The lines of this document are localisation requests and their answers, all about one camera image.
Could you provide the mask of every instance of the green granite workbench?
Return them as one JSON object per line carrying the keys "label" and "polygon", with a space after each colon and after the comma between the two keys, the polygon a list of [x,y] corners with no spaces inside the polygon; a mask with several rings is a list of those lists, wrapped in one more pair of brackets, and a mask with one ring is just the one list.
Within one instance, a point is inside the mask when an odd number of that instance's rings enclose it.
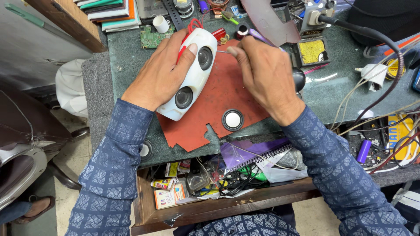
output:
{"label": "green granite workbench", "polygon": [[[337,18],[345,19],[346,11],[337,11]],[[234,34],[235,25],[224,19],[209,19],[206,15],[204,28],[210,32],[224,27],[230,35]],[[279,10],[278,15],[283,18],[283,11]],[[198,11],[195,18],[201,19],[202,14]],[[191,18],[184,21],[187,25]],[[252,26],[248,17],[238,19],[239,22],[247,22]],[[366,59],[362,52],[364,47],[357,44],[350,36],[348,31],[332,26],[325,31],[324,37],[327,39],[331,63],[311,72],[307,75],[307,84],[303,89],[302,96],[306,104],[317,114],[323,123],[332,123],[338,105],[344,96],[360,80],[360,73],[353,68],[363,68],[366,64],[376,63],[380,59]],[[154,52],[154,49],[142,49],[140,47],[140,30],[128,30],[108,34],[110,65],[113,81],[114,99],[120,98],[126,88],[136,77],[145,61]],[[291,52],[290,45],[284,45],[286,51]],[[413,54],[407,54],[405,60],[411,61]],[[396,89],[380,104],[375,106],[372,111],[375,116],[387,114],[393,110],[401,108],[420,99],[420,94],[411,88],[414,71],[408,70]],[[367,85],[357,89],[349,101],[344,121],[354,120],[358,116],[358,111],[363,110],[368,104],[378,99],[381,94],[391,85],[391,81],[384,82],[384,88],[379,92],[368,91]],[[253,142],[263,142],[273,140],[283,136],[279,126],[271,119],[267,118],[261,122],[243,128],[221,140],[208,127],[209,131],[204,134],[210,143],[186,152],[183,148],[176,145],[169,148],[158,119],[154,116],[147,139],[154,147],[152,159],[142,162],[141,168],[166,163],[176,160],[187,159],[196,156],[219,153],[219,145],[222,142],[232,139],[249,139]]]}

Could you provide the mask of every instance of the red rubber mat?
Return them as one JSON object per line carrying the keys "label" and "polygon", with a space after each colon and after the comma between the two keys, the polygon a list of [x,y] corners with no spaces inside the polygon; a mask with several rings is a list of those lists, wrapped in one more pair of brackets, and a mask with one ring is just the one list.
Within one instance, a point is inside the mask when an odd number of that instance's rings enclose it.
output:
{"label": "red rubber mat", "polygon": [[[219,46],[218,50],[226,51],[227,47],[238,43],[237,40],[229,40]],[[179,121],[161,114],[157,114],[157,117],[169,146],[179,144],[190,152],[209,143],[204,137],[206,124],[212,126],[219,138],[232,133],[222,124],[223,113],[232,108],[244,115],[242,128],[269,117],[244,87],[241,68],[236,59],[228,53],[218,52],[209,79],[188,112]]]}

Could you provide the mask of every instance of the man's left hand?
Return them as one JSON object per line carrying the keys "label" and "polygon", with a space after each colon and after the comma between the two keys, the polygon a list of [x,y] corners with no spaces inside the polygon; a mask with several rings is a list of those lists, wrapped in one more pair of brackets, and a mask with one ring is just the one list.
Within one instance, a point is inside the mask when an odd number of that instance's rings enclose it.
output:
{"label": "man's left hand", "polygon": [[122,100],[155,111],[167,103],[178,91],[197,55],[197,44],[191,44],[178,59],[181,42],[187,29],[164,39],[146,61],[133,83],[121,97]]}

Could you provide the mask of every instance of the spiral notebook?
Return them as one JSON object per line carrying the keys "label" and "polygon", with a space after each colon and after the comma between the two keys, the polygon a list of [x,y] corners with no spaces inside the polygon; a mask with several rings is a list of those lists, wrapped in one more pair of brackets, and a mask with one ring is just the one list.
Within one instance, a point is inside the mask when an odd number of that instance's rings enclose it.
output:
{"label": "spiral notebook", "polygon": [[[265,158],[274,157],[275,155],[287,152],[289,149],[292,148],[292,145],[290,144],[288,138],[257,144],[253,144],[251,141],[234,141],[230,143],[249,152],[263,156]],[[226,169],[229,172],[237,170],[248,164],[258,163],[262,161],[262,158],[249,152],[235,148],[229,143],[222,144],[220,146],[220,152],[223,157],[223,161],[226,164]]]}

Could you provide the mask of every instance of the purple screwdriver handle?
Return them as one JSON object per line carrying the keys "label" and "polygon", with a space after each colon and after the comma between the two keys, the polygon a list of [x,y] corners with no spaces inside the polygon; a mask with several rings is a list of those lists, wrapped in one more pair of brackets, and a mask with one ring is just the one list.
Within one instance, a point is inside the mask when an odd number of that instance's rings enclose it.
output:
{"label": "purple screwdriver handle", "polygon": [[249,29],[249,34],[256,37],[257,39],[263,41],[264,43],[273,46],[269,41],[267,41],[260,33],[258,33],[258,31],[256,31],[255,29]]}

